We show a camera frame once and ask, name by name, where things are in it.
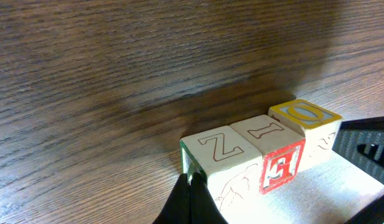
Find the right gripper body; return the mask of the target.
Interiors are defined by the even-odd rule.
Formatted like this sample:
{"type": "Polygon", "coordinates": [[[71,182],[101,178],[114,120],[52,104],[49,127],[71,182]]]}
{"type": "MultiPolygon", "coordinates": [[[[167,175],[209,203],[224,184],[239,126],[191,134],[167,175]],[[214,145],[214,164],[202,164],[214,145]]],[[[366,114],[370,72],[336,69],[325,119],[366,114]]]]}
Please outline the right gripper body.
{"type": "MultiPolygon", "coordinates": [[[[342,122],[333,151],[384,185],[384,116],[342,122]]],[[[348,223],[384,223],[384,195],[348,223]]]]}

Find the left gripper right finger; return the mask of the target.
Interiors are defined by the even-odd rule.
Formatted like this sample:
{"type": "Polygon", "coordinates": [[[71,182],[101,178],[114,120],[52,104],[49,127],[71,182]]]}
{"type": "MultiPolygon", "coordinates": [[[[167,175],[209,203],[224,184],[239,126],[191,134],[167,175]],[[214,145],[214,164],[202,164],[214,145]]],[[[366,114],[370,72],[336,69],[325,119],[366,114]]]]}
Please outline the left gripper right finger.
{"type": "Polygon", "coordinates": [[[227,224],[219,212],[204,178],[198,172],[193,173],[190,183],[189,223],[191,224],[227,224]]]}

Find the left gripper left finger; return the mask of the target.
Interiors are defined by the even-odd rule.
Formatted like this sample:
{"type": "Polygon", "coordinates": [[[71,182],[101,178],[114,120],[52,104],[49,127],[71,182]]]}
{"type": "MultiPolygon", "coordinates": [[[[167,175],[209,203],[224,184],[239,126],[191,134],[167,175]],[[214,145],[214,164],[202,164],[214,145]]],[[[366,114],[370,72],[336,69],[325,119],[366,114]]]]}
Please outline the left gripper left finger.
{"type": "Polygon", "coordinates": [[[181,174],[153,224],[187,224],[189,222],[189,207],[187,174],[181,174]]]}

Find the wooden block green side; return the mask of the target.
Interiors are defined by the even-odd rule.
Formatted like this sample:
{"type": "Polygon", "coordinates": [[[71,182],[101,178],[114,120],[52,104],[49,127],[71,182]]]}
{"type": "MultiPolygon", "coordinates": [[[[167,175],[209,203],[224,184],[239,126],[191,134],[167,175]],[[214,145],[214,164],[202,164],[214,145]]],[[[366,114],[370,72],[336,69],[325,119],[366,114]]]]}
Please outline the wooden block green side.
{"type": "Polygon", "coordinates": [[[230,126],[183,137],[180,150],[188,181],[200,173],[221,212],[259,193],[262,154],[230,126]]]}

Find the wooden block yellow O side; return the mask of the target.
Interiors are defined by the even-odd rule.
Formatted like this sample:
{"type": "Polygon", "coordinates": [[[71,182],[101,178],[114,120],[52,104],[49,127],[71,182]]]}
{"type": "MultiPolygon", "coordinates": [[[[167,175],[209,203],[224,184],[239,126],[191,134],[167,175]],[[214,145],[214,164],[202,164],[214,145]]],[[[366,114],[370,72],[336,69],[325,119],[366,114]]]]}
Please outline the wooden block yellow O side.
{"type": "Polygon", "coordinates": [[[302,99],[272,106],[268,115],[305,138],[299,172],[331,158],[332,147],[343,120],[341,115],[302,99]]]}

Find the red letter E block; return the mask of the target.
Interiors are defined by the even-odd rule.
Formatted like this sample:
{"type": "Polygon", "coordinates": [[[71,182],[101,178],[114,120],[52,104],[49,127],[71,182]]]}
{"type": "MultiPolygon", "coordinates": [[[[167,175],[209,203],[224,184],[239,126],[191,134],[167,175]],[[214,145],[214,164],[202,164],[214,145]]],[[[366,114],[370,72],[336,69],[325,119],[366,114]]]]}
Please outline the red letter E block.
{"type": "Polygon", "coordinates": [[[306,142],[304,137],[268,115],[233,123],[231,128],[262,154],[261,194],[267,194],[296,177],[306,142]]]}

